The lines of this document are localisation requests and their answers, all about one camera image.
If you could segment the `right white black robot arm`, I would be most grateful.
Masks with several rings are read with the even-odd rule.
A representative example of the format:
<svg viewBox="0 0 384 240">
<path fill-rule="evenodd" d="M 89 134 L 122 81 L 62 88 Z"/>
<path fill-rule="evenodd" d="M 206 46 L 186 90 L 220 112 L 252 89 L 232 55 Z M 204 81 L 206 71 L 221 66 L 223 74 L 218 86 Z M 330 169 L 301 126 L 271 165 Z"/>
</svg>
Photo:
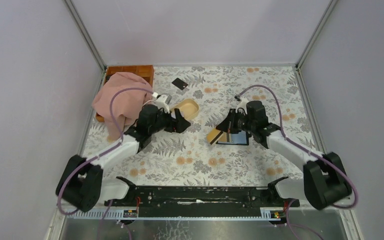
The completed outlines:
<svg viewBox="0 0 384 240">
<path fill-rule="evenodd" d="M 336 153 L 313 152 L 294 142 L 279 125 L 269 121 L 260 101 L 253 100 L 231 108 L 216 129 L 227 134 L 246 132 L 256 143 L 283 156 L 301 170 L 303 179 L 283 177 L 268 184 L 266 198 L 273 206 L 281 205 L 286 199 L 296 199 L 323 210 L 353 192 Z"/>
</svg>

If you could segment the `black card holder wallet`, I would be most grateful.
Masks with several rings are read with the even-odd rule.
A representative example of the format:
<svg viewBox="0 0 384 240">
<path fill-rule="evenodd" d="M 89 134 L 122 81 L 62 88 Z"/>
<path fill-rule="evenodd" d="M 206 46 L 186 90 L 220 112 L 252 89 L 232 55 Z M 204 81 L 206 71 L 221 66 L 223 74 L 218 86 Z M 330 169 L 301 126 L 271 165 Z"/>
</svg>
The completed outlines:
<svg viewBox="0 0 384 240">
<path fill-rule="evenodd" d="M 248 133 L 246 131 L 240 131 L 235 134 L 223 132 L 221 137 L 216 142 L 216 144 L 248 146 L 249 145 Z"/>
</svg>

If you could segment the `aluminium front rail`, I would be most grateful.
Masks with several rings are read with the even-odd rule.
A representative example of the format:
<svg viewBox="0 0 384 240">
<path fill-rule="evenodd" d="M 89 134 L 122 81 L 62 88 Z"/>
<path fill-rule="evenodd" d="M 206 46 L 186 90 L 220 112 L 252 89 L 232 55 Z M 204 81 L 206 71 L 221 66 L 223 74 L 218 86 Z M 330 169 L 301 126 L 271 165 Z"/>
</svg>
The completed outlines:
<svg viewBox="0 0 384 240">
<path fill-rule="evenodd" d="M 257 207 L 167 207 L 110 208 L 106 220 L 180 220 L 180 221 L 275 221 L 284 217 L 275 210 Z"/>
</svg>

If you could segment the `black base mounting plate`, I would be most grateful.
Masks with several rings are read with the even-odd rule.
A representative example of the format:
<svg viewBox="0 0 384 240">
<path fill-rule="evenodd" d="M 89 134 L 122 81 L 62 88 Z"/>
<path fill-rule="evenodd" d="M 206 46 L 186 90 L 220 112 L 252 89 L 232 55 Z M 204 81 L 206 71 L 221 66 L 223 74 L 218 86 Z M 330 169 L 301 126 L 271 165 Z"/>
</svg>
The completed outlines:
<svg viewBox="0 0 384 240">
<path fill-rule="evenodd" d="M 106 201 L 105 206 L 126 208 L 265 208 L 281 215 L 288 204 L 299 207 L 298 200 L 281 198 L 272 187 L 132 186 L 122 199 Z"/>
</svg>

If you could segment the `pink cloth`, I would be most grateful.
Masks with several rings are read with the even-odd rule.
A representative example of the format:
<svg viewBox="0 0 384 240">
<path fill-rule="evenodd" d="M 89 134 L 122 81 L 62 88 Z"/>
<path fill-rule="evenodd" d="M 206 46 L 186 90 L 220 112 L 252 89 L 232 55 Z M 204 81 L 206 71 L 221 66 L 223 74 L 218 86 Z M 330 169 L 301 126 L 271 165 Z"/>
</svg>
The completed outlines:
<svg viewBox="0 0 384 240">
<path fill-rule="evenodd" d="M 121 134 L 117 126 L 124 130 L 126 126 L 130 126 L 135 122 L 143 104 L 152 98 L 152 91 L 152 87 L 145 83 L 144 87 L 124 88 L 112 95 L 110 102 L 103 107 L 110 114 L 110 117 L 106 117 L 104 121 L 109 141 L 115 141 L 120 138 Z"/>
</svg>

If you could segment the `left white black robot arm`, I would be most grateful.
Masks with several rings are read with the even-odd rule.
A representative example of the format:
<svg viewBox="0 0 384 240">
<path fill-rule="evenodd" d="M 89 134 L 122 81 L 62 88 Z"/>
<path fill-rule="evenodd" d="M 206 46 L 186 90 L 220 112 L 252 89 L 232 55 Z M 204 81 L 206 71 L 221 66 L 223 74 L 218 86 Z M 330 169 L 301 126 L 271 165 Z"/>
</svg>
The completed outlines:
<svg viewBox="0 0 384 240">
<path fill-rule="evenodd" d="M 104 173 L 143 150 L 151 142 L 153 134 L 162 130 L 183 133 L 191 126 L 191 120 L 198 112 L 197 106 L 189 104 L 178 104 L 168 112 L 156 105 L 145 105 L 136 122 L 123 133 L 121 139 L 91 158 L 76 154 L 68 160 L 55 190 L 58 208 L 62 208 L 62 200 L 82 212 L 88 212 L 100 200 L 117 199 L 124 206 L 132 204 L 134 190 L 126 183 L 104 181 Z"/>
</svg>

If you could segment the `wooden compartment box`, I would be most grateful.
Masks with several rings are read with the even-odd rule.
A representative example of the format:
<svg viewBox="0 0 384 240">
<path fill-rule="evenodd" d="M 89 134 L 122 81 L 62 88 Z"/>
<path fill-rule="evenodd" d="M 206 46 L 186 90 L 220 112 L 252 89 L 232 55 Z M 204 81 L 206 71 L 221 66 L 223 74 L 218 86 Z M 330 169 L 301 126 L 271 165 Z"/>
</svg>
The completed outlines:
<svg viewBox="0 0 384 240">
<path fill-rule="evenodd" d="M 110 113 L 104 106 L 108 104 L 114 93 L 119 90 L 133 87 L 144 87 L 148 83 L 153 86 L 154 67 L 152 65 L 124 65 L 109 66 L 105 72 L 103 86 L 98 91 L 92 103 L 93 107 L 98 107 L 95 118 L 99 123 L 103 123 L 105 118 L 110 118 Z"/>
</svg>

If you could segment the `black credit card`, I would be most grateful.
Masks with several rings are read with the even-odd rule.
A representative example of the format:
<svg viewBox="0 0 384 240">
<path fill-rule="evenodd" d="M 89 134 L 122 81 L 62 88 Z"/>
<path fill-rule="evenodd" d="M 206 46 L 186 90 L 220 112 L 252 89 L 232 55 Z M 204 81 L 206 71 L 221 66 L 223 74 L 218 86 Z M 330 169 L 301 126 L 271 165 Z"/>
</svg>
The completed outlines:
<svg viewBox="0 0 384 240">
<path fill-rule="evenodd" d="M 182 79 L 180 79 L 180 78 L 176 78 L 176 79 L 174 79 L 171 83 L 172 83 L 175 87 L 177 87 L 178 89 L 180 89 L 180 90 L 184 90 L 184 89 L 188 86 L 188 84 L 187 84 L 185 81 L 183 81 Z"/>
</svg>

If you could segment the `beige oval tray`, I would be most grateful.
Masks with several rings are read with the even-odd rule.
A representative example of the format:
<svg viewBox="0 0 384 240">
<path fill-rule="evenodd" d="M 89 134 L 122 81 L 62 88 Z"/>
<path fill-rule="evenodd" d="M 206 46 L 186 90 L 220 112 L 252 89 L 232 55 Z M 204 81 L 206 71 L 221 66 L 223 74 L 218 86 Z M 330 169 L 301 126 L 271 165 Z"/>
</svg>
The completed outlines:
<svg viewBox="0 0 384 240">
<path fill-rule="evenodd" d="M 179 109 L 181 115 L 187 121 L 192 121 L 198 116 L 200 106 L 194 99 L 187 98 L 171 108 L 172 111 L 174 111 L 174 109 Z"/>
</svg>

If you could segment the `gold striped credit card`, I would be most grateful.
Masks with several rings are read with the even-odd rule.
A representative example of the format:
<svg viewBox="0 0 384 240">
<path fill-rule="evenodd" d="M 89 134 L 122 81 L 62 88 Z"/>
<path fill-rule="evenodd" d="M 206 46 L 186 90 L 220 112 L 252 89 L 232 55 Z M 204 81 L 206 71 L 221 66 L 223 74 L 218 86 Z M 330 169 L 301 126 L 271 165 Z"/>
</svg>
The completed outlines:
<svg viewBox="0 0 384 240">
<path fill-rule="evenodd" d="M 208 144 L 215 145 L 222 137 L 225 137 L 226 133 L 218 130 L 216 128 L 213 128 L 206 136 L 206 141 Z"/>
</svg>

